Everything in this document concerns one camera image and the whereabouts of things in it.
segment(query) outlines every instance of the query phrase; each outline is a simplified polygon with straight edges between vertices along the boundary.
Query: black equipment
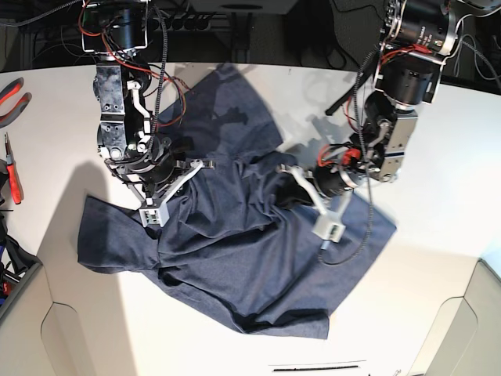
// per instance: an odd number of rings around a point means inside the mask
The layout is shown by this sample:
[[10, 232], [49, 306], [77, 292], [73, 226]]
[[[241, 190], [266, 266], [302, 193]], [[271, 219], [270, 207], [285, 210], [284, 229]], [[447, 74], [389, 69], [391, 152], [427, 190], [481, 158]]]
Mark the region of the black equipment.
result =
[[[442, 69], [460, 44], [461, 22], [468, 16], [488, 16], [500, 9], [501, 0], [475, 4], [390, 0], [380, 31], [380, 49], [359, 72], [359, 87], [374, 75], [375, 91], [364, 105], [366, 120], [348, 143], [331, 145], [319, 156], [320, 164], [310, 181], [320, 196], [342, 195], [357, 188], [367, 175], [382, 183], [397, 178], [416, 127], [414, 107], [433, 102]], [[332, 115], [355, 95], [354, 87], [326, 114]], [[365, 158], [362, 149], [366, 150]], [[292, 186], [279, 192], [279, 202], [290, 205], [291, 195], [295, 195], [296, 202], [305, 203], [304, 194], [297, 194]]]
[[[94, 93], [101, 106], [99, 153], [112, 175], [141, 201], [142, 224], [163, 226], [169, 219], [167, 201], [201, 168], [214, 165], [210, 161], [187, 161], [181, 145], [157, 131], [162, 81], [174, 83], [181, 102], [185, 101], [178, 84], [164, 71], [167, 27], [163, 15], [149, 4], [150, 0], [88, 0], [78, 26], [84, 50], [101, 59], [94, 79]], [[153, 72], [138, 57], [138, 51], [148, 46], [149, 19], [159, 22], [164, 32], [160, 72]], [[144, 97], [152, 77], [160, 78], [154, 114], [146, 109]]]

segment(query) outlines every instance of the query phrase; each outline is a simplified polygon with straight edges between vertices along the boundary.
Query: screwdriver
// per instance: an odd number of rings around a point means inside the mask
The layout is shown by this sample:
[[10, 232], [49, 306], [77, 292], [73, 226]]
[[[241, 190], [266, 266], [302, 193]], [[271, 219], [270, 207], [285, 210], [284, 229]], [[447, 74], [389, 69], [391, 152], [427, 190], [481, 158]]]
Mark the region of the screwdriver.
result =
[[5, 153], [7, 154], [7, 171], [9, 172], [10, 194], [13, 197], [14, 204], [21, 203], [21, 189], [17, 182], [16, 166], [14, 166], [13, 151], [10, 148], [9, 137], [5, 133]]

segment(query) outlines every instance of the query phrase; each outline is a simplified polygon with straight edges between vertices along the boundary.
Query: red wire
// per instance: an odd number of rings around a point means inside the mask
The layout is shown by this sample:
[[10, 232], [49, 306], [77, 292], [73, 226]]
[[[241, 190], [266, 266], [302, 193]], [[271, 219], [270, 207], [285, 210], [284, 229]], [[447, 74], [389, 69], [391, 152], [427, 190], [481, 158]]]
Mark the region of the red wire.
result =
[[344, 114], [346, 115], [346, 118], [348, 119], [348, 124], [350, 125], [350, 128], [353, 129], [354, 132], [358, 132], [359, 130], [351, 123], [351, 116], [350, 116], [350, 103], [351, 103], [351, 97], [348, 98], [348, 101], [346, 103], [346, 111]]
[[381, 57], [381, 65], [385, 65], [389, 61], [389, 59], [395, 55], [398, 55], [400, 53], [410, 52], [413, 50], [414, 50], [414, 46], [409, 46], [409, 47], [403, 47], [401, 49], [397, 49], [395, 51], [387, 52], [383, 55], [383, 57]]
[[324, 161], [323, 160], [323, 156], [324, 156], [325, 152], [328, 151], [329, 148], [330, 148], [330, 145], [325, 145], [322, 149], [320, 149], [319, 155], [316, 158], [316, 163], [319, 167], [326, 167], [326, 166], [331, 165], [333, 163], [332, 161]]
[[[124, 61], [122, 61], [122, 60], [118, 59], [118, 58], [115, 56], [115, 54], [113, 53], [113, 51], [111, 50], [110, 45], [108, 45], [108, 42], [106, 41], [106, 38], [105, 38], [105, 36], [104, 36], [104, 33], [91, 33], [90, 31], [86, 31], [86, 30], [83, 28], [83, 26], [82, 26], [82, 24], [81, 24], [81, 19], [82, 19], [82, 17], [84, 16], [84, 11], [85, 11], [85, 9], [87, 8], [87, 5], [90, 3], [90, 1], [91, 1], [91, 0], [87, 0], [87, 2], [85, 2], [84, 6], [83, 6], [83, 7], [82, 7], [82, 9], [81, 9], [80, 15], [78, 16], [78, 28], [80, 29], [80, 32], [81, 32], [82, 34], [84, 34], [84, 35], [89, 36], [89, 37], [99, 37], [99, 36], [100, 36], [100, 37], [101, 37], [101, 39], [103, 40], [103, 44], [104, 44], [104, 47], [106, 48], [106, 51], [107, 51], [107, 52], [108, 52], [108, 53], [109, 53], [109, 54], [110, 54], [110, 55], [111, 55], [111, 56], [112, 56], [112, 57], [113, 57], [113, 58], [117, 61], [117, 63], [119, 63], [120, 65], [123, 65], [124, 67], [130, 68], [130, 69], [134, 69], [134, 70], [136, 70], [136, 71], [146, 72], [146, 73], [148, 73], [148, 74], [151, 74], [151, 75], [152, 75], [152, 76], [154, 76], [155, 78], [160, 78], [160, 75], [159, 75], [158, 73], [153, 72], [153, 71], [152, 71], [152, 70], [150, 70], [150, 69], [146, 69], [146, 68], [142, 68], [142, 67], [136, 67], [136, 66], [134, 66], [134, 65], [131, 65], [131, 64], [129, 64], [129, 63], [126, 63], [126, 62], [124, 62]], [[186, 89], [188, 89], [188, 90], [189, 90], [189, 86], [188, 86], [188, 85], [187, 85], [187, 84], [186, 84], [186, 83], [185, 83], [182, 79], [177, 78], [177, 77], [174, 77], [173, 79], [175, 79], [176, 81], [179, 81], [179, 82], [181, 83], [181, 85], [182, 85], [182, 86], [184, 86]], [[168, 82], [173, 82], [173, 81], [172, 81], [172, 79], [170, 79], [168, 76], [165, 76], [165, 77], [164, 77], [164, 80], [165, 80], [165, 81], [168, 81]], [[180, 92], [180, 95], [181, 95], [181, 102], [182, 102], [182, 111], [181, 111], [181, 114], [180, 114], [177, 118], [175, 118], [175, 119], [173, 119], [173, 120], [171, 120], [171, 121], [169, 121], [169, 122], [167, 122], [167, 123], [165, 123], [165, 124], [158, 123], [158, 125], [159, 125], [160, 127], [169, 126], [169, 125], [172, 125], [172, 124], [176, 123], [177, 121], [181, 120], [181, 119], [182, 119], [182, 117], [184, 116], [184, 114], [186, 113], [186, 97], [185, 97], [184, 93], [183, 93], [181, 90], [179, 90], [179, 92]]]
[[91, 0], [87, 0], [85, 2], [84, 6], [81, 8], [80, 16], [78, 16], [78, 28], [80, 29], [80, 32], [82, 34], [85, 34], [89, 37], [99, 37], [101, 33], [91, 33], [90, 31], [86, 31], [83, 26], [81, 25], [81, 18], [84, 16], [85, 9], [87, 8], [87, 5], [91, 2]]

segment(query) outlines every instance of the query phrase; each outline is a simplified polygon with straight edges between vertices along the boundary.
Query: pliers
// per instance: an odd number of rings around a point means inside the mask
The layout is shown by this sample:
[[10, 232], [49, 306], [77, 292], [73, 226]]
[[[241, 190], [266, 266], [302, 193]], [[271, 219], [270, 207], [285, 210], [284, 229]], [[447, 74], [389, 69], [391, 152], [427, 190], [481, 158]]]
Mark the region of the pliers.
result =
[[[2, 103], [4, 103], [11, 96], [18, 93], [23, 87], [23, 85], [24, 85], [23, 78], [17, 78], [16, 80], [8, 84], [0, 92], [0, 105], [2, 105]], [[0, 115], [0, 128], [4, 128], [13, 121], [15, 121], [19, 117], [19, 115], [21, 115], [21, 112], [24, 111], [30, 100], [31, 100], [31, 94], [27, 92], [21, 97], [21, 99], [19, 99], [19, 101], [16, 103], [14, 108], [11, 109], [11, 111], [9, 111], [5, 115]]]

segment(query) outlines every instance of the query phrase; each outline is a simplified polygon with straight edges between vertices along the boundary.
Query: white tabletop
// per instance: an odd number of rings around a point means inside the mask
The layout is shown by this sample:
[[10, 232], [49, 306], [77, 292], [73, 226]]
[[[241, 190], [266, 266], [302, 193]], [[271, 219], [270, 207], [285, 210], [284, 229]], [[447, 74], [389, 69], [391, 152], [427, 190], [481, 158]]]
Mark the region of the white tabletop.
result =
[[[194, 85], [210, 64], [170, 64]], [[323, 111], [354, 74], [307, 68], [238, 66], [279, 126], [288, 150], [312, 161], [326, 139], [349, 134], [342, 114]], [[420, 119], [400, 179], [374, 184], [374, 200], [397, 232], [333, 314], [329, 339], [237, 334], [160, 291], [140, 274], [105, 276], [77, 264], [85, 195], [136, 208], [96, 153], [99, 106], [94, 67], [22, 75], [31, 103], [9, 132], [24, 201], [9, 233], [45, 264], [52, 298], [79, 313], [97, 374], [266, 374], [269, 364], [368, 360], [371, 375], [408, 370], [440, 305], [463, 295], [477, 257], [499, 231], [501, 97], [442, 85]], [[164, 106], [175, 98], [173, 90]], [[149, 98], [153, 107], [153, 96]], [[311, 139], [313, 127], [318, 137]], [[8, 196], [8, 189], [2, 191]]]

